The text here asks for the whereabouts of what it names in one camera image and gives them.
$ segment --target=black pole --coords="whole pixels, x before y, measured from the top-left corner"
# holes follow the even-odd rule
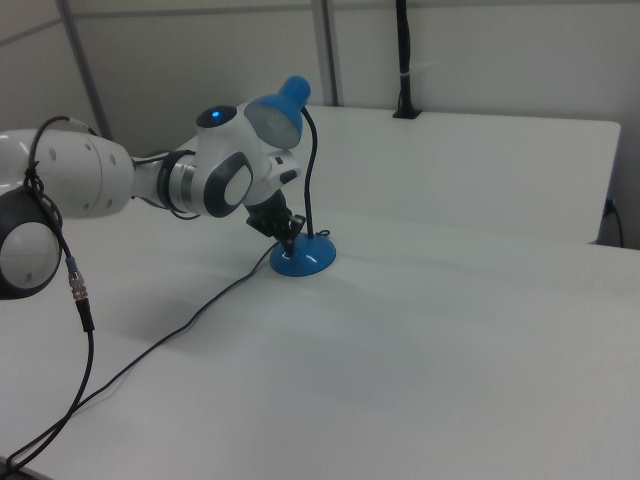
[[[411,104],[411,76],[409,61],[411,60],[411,39],[409,21],[407,20],[406,0],[396,0],[396,18],[398,21],[398,56],[400,58],[400,99],[398,110],[393,118],[414,119],[422,110],[416,110]]]

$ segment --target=black cable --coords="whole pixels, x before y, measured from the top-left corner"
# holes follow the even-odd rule
[[[170,339],[172,339],[173,337],[175,337],[176,335],[184,332],[185,330],[187,330],[188,328],[190,328],[194,322],[200,317],[200,315],[202,315],[202,313],[211,306],[211,304],[215,303],[216,301],[218,301],[223,295],[225,295],[227,292],[229,292],[230,290],[232,290],[233,288],[237,287],[238,285],[246,282],[249,278],[253,277],[256,272],[258,271],[258,268],[260,267],[260,264],[264,261],[264,259],[267,257],[267,255],[269,255],[269,253],[278,245],[278,243],[274,243],[273,245],[271,245],[271,247],[269,247],[269,249],[264,252],[262,254],[262,256],[260,257],[260,259],[256,262],[256,264],[254,265],[254,267],[251,269],[251,271],[246,274],[244,277],[239,278],[238,280],[236,280],[235,282],[231,283],[230,285],[228,285],[227,287],[225,287],[222,291],[220,291],[215,297],[213,297],[211,300],[209,300],[207,303],[205,303],[202,307],[200,307],[200,309],[189,319],[189,321],[187,323],[185,323],[183,326],[177,328],[176,330],[174,330],[173,332],[169,333],[168,335],[165,335],[163,338],[161,338],[160,340],[158,340],[156,343],[154,343],[151,347],[149,347],[147,350],[145,350],[142,354],[140,354],[138,357],[136,357],[131,363],[129,363],[126,367],[124,367],[122,370],[120,370],[120,372],[118,372],[111,380],[109,380],[107,383],[105,383],[102,387],[100,387],[99,389],[97,389],[95,392],[93,392],[91,395],[89,395],[87,398],[85,398],[84,400],[82,400],[76,407],[76,409],[74,410],[73,413],[75,413],[76,411],[78,411],[80,408],[82,408],[83,406],[85,406],[88,402],[90,402],[91,400],[93,400],[95,397],[97,397],[98,395],[100,395],[101,393],[103,393],[105,390],[107,390],[109,387],[111,387],[111,385],[113,385],[122,375],[124,375],[127,371],[129,371],[131,368],[133,368],[138,362],[140,362],[144,357],[146,357],[149,353],[151,353],[153,350],[155,350],[156,348],[158,348],[160,345],[168,342]],[[33,447],[34,445],[36,445],[39,441],[41,441],[43,438],[45,438],[49,433],[51,433],[52,431],[54,431],[58,425],[60,424],[60,422],[62,422],[64,420],[64,418],[62,418],[61,420],[59,420],[58,422],[56,422],[54,425],[52,425],[51,427],[49,427],[49,429],[47,429],[46,431],[44,431],[42,434],[40,434],[40,436],[38,438],[33,439],[31,442],[29,442],[27,445],[23,446],[20,450],[17,450],[16,452],[14,452],[8,459],[7,459],[7,465],[9,464],[9,462],[17,455],[20,455],[22,452],[24,452],[25,450],[28,450],[29,448]]]
[[[82,395],[84,395],[87,382],[89,381],[89,377],[91,375],[91,368],[93,366],[94,326],[93,326],[93,319],[91,317],[91,310],[89,307],[89,300],[87,298],[86,288],[84,287],[84,281],[82,280],[82,276],[80,275],[80,272],[77,269],[75,258],[73,258],[73,256],[71,255],[71,250],[69,248],[69,245],[67,244],[67,241],[65,240],[64,235],[62,233],[62,215],[60,214],[60,211],[58,210],[58,207],[53,202],[53,200],[51,200],[44,193],[44,183],[38,176],[38,173],[36,170],[38,166],[38,162],[35,161],[35,157],[36,157],[36,151],[38,149],[38,143],[40,142],[40,139],[44,131],[47,129],[47,127],[49,127],[49,125],[57,121],[68,121],[76,125],[83,126],[89,131],[89,133],[91,133],[92,135],[96,135],[95,131],[85,123],[64,115],[52,117],[46,122],[44,122],[40,126],[40,128],[38,128],[38,130],[36,131],[36,134],[33,137],[31,148],[29,150],[28,167],[25,172],[25,179],[24,179],[23,185],[25,188],[30,189],[31,194],[33,195],[36,203],[42,210],[47,220],[47,224],[49,228],[54,233],[54,235],[56,236],[56,239],[58,240],[58,244],[65,252],[65,257],[67,259],[67,268],[69,269],[69,281],[70,281],[69,284],[72,287],[72,293],[74,295],[76,307],[78,308],[78,313],[80,314],[82,326],[84,331],[87,333],[87,338],[89,342],[87,366],[85,368],[85,372],[82,378],[82,382],[80,384],[80,388],[78,389],[78,392],[76,393],[76,396],[73,402],[71,403],[71,406],[67,410],[67,413],[65,414],[65,416],[62,417],[62,419],[60,419],[56,423],[54,428],[47,430],[45,435],[41,435],[40,437],[38,437],[38,440],[35,443],[31,442],[29,444],[28,448],[31,448],[32,446],[35,446],[36,443],[43,440],[45,436],[48,435],[46,440],[44,440],[44,442],[42,442],[42,444],[25,459],[13,465],[13,459],[17,455],[20,455],[22,452],[24,452],[25,450],[24,448],[10,455],[6,461],[7,471],[5,471],[0,475],[0,480],[6,479],[9,477],[9,475],[20,471],[22,467],[24,467],[29,462],[31,462],[34,458],[36,458],[60,434],[60,432],[62,431],[66,423],[69,421],[73,413],[78,409],[79,402],[82,399]]]
[[[166,159],[166,155],[162,156],[162,157],[155,157],[155,158],[149,158],[146,160],[138,160],[138,161],[134,161],[133,164],[134,166],[138,166],[138,165],[148,165],[150,163],[156,163],[156,162],[163,162]],[[157,203],[148,200],[146,198],[143,197],[136,197],[136,198],[140,198],[142,199],[145,203],[151,205],[152,207],[156,207],[156,208],[162,208],[163,210],[169,210],[171,212],[171,214],[176,217],[179,218],[180,220],[195,220],[196,218],[199,218],[200,215],[193,215],[191,217],[184,217],[182,215],[180,215],[180,213],[176,210],[164,207],[164,206],[160,206]]]
[[[620,221],[620,214],[618,214],[618,209],[613,205],[611,207],[611,213],[613,213],[616,217],[616,222],[618,223],[618,235],[620,237],[620,248],[624,248],[624,235],[622,234],[622,222]]]
[[[65,416],[62,417],[54,425],[53,428],[50,428],[49,430],[47,430],[45,435],[41,435],[40,437],[38,437],[38,440],[36,442],[31,442],[29,444],[29,447],[31,447],[31,446],[35,445],[37,442],[39,442],[40,440],[42,440],[47,434],[51,433],[49,435],[49,437],[44,442],[42,442],[42,444],[35,451],[33,451],[28,457],[26,457],[25,459],[21,460],[19,463],[13,465],[13,459],[17,455],[20,455],[24,450],[26,450],[25,448],[22,448],[22,449],[18,450],[17,452],[14,452],[13,454],[11,454],[9,456],[9,458],[7,458],[7,461],[6,461],[7,471],[2,473],[2,474],[0,474],[0,480],[8,479],[9,475],[19,472],[22,467],[24,467],[31,460],[33,460],[38,455],[40,455],[40,453],[45,448],[47,448],[49,446],[49,444],[51,442],[53,442],[53,440],[62,431],[64,426],[71,419],[73,413],[76,410],[78,410],[79,405],[80,405],[80,399],[82,398],[82,395],[84,395],[84,391],[87,388],[87,383],[89,382],[89,377],[91,375],[91,367],[93,366],[94,342],[93,342],[93,332],[92,331],[87,332],[87,340],[88,340],[88,343],[89,343],[89,351],[88,351],[88,354],[87,354],[87,365],[86,365],[86,367],[84,369],[84,375],[82,377],[82,382],[80,383],[80,388],[78,388],[76,396],[73,399],[73,402],[71,403],[71,407],[69,407],[69,410],[67,410],[67,413],[65,414]]]
[[[180,215],[179,213],[176,213],[175,210],[169,210],[172,215],[176,218],[179,218],[180,220],[195,220],[196,218],[199,218],[200,215],[193,215],[191,217],[183,217],[182,215]]]
[[[307,236],[309,238],[313,238],[313,218],[311,217],[311,193],[309,192],[309,184],[311,183],[313,164],[316,161],[316,154],[318,153],[318,131],[316,130],[316,125],[313,123],[311,115],[309,115],[309,112],[307,111],[307,107],[302,107],[302,115],[304,115],[305,120],[309,124],[312,138],[311,156],[309,157],[307,175],[304,179],[304,209],[307,215]]]
[[[155,163],[155,162],[161,162],[164,160],[164,157],[156,157],[156,158],[149,158],[146,160],[135,160],[133,162],[134,165],[147,165],[149,163]]]

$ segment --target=lamp cord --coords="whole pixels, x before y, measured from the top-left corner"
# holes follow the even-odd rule
[[[51,428],[49,428],[46,432],[44,432],[42,435],[40,435],[37,439],[35,439],[31,443],[29,443],[29,446],[27,448],[33,447],[38,442],[40,442],[45,437],[47,437],[46,440],[44,442],[42,442],[40,444],[40,446],[37,449],[35,449],[28,457],[24,458],[19,463],[13,464],[13,459],[17,455],[22,453],[23,451],[27,450],[27,448],[22,448],[22,449],[18,450],[17,452],[13,453],[12,455],[10,455],[9,458],[7,458],[7,460],[6,460],[7,470],[5,472],[3,472],[3,473],[0,473],[0,480],[8,480],[9,475],[12,475],[14,473],[18,473],[22,467],[24,467],[29,462],[31,462],[31,460],[33,460],[38,455],[40,455],[40,453],[42,453],[42,451],[45,448],[47,448],[49,446],[49,444],[51,442],[53,442],[53,440],[60,434],[60,432],[62,431],[64,426],[67,424],[67,422],[71,419],[73,414],[78,410],[78,408],[80,408],[80,405],[82,405],[80,403],[80,399],[82,398],[82,395],[84,395],[84,391],[87,388],[87,383],[89,382],[89,376],[91,375],[91,367],[93,366],[94,341],[93,341],[93,332],[92,331],[87,332],[87,340],[88,340],[88,343],[89,343],[89,351],[87,353],[87,365],[86,365],[85,370],[84,370],[84,375],[82,377],[82,382],[80,384],[80,388],[78,389],[78,392],[76,393],[76,396],[73,399],[73,402],[71,403],[71,406],[67,410],[67,413],[58,422],[56,422],[55,425],[53,425]]]
[[[42,441],[42,439],[44,439],[47,435],[51,434],[52,432],[55,432],[56,430],[61,430],[62,427],[64,427],[64,425],[69,421],[69,419],[75,415],[75,413],[80,410],[83,406],[85,406],[87,403],[89,403],[91,400],[93,400],[95,397],[97,397],[98,395],[100,395],[101,393],[103,393],[104,391],[108,390],[120,377],[122,377],[122,375],[124,375],[126,372],[128,372],[129,370],[131,370],[138,362],[140,362],[144,357],[146,357],[148,354],[150,354],[152,351],[154,351],[156,348],[158,348],[160,345],[168,342],[169,340],[171,340],[173,337],[175,337],[176,335],[184,332],[185,330],[189,329],[194,323],[195,321],[202,315],[202,313],[204,313],[204,311],[209,308],[213,303],[215,303],[217,300],[219,300],[223,295],[225,295],[227,292],[229,292],[230,290],[232,290],[233,288],[235,288],[236,286],[246,282],[248,279],[250,279],[251,277],[253,277],[256,272],[258,271],[258,268],[260,267],[260,265],[262,264],[262,262],[264,261],[264,259],[267,257],[267,255],[269,255],[269,253],[276,247],[276,245],[278,245],[277,243],[274,243],[273,245],[271,245],[271,247],[269,247],[269,249],[264,252],[264,254],[260,257],[260,259],[256,262],[256,264],[254,265],[254,267],[251,269],[251,271],[246,274],[245,276],[239,278],[238,280],[236,280],[235,282],[229,284],[227,287],[225,287],[222,291],[220,291],[216,296],[214,296],[213,298],[211,298],[207,303],[205,303],[202,307],[200,307],[200,309],[198,309],[198,311],[189,319],[188,322],[186,322],[184,325],[182,325],[181,327],[177,328],[176,330],[174,330],[173,332],[165,335],[164,337],[162,337],[160,340],[158,340],[156,343],[154,343],[153,345],[151,345],[149,348],[147,348],[144,352],[142,352],[140,355],[138,355],[133,361],[131,361],[126,367],[124,367],[122,370],[120,370],[113,378],[111,378],[111,380],[109,380],[107,383],[105,383],[102,387],[100,387],[99,389],[97,389],[96,391],[94,391],[91,395],[89,395],[87,398],[85,398],[84,400],[82,400],[81,402],[74,402],[73,405],[73,411],[70,409],[69,412],[67,412],[67,415],[65,415],[63,418],[61,418],[60,420],[58,420],[55,424],[53,424],[51,427],[49,427],[46,431],[42,432],[37,438],[34,438],[33,440],[31,440],[29,443],[27,443],[26,445],[24,445],[22,448],[20,448],[19,450],[16,450],[13,454],[11,454],[11,456],[7,459],[6,464],[7,467],[10,468],[11,472],[13,473],[16,471],[15,467],[10,467],[11,463],[13,461],[13,459],[19,455],[21,455],[22,453],[24,453],[25,451],[29,450],[30,448],[33,448],[35,445],[38,444],[38,442]],[[3,475],[0,475],[0,480],[5,480],[7,477]]]
[[[611,213],[616,217],[616,223],[618,224],[618,237],[620,238],[620,248],[624,248],[624,234],[622,233],[622,221],[620,220],[620,214],[618,209],[614,206],[611,209]]]
[[[313,123],[311,115],[307,111],[307,107],[302,107],[302,115],[309,124],[311,130],[311,156],[309,157],[309,166],[307,167],[307,175],[304,179],[304,209],[307,215],[307,236],[313,238],[313,218],[311,215],[311,193],[309,192],[309,184],[311,183],[311,173],[313,171],[313,164],[316,161],[316,154],[318,153],[318,130]]]

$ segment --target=white wall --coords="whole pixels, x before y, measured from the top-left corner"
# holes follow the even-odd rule
[[[61,114],[95,127],[54,0],[0,1],[0,65],[0,131]]]
[[[344,105],[395,108],[395,12],[345,3],[335,5]],[[420,108],[619,122],[611,194],[640,248],[640,4],[422,7],[409,23],[412,63],[437,62],[412,76]]]
[[[114,138],[133,155],[176,148],[202,110],[272,93],[292,74],[324,102],[310,2],[231,4],[71,3]]]

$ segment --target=cable connector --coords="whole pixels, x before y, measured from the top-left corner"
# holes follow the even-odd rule
[[[67,271],[69,274],[75,273],[78,271],[78,264],[76,263],[75,257],[68,256],[65,258],[65,263],[67,264]]]
[[[85,300],[89,297],[87,287],[84,285],[84,278],[82,278],[82,274],[79,271],[69,274],[69,286],[75,301]]]

